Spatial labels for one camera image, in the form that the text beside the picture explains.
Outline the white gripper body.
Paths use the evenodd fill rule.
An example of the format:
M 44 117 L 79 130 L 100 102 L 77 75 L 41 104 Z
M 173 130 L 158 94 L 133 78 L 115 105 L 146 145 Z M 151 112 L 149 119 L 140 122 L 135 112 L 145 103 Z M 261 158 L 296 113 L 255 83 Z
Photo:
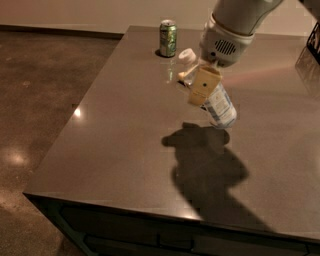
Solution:
M 221 68 L 229 67 L 239 61 L 253 38 L 227 30 L 211 16 L 201 35 L 200 58 Z

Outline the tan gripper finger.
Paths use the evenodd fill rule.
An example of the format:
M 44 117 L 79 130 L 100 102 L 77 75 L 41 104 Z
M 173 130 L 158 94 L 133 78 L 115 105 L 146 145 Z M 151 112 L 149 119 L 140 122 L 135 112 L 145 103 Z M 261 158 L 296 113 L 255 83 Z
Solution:
M 200 66 L 194 76 L 188 102 L 201 106 L 221 81 L 221 73 L 208 66 Z

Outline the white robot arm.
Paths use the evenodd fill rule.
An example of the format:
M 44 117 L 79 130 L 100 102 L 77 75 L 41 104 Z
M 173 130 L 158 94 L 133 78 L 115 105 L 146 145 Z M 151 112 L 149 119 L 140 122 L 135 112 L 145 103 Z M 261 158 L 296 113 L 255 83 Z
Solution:
M 199 70 L 188 101 L 202 105 L 221 81 L 219 69 L 237 63 L 256 29 L 283 0 L 218 0 L 199 43 Z

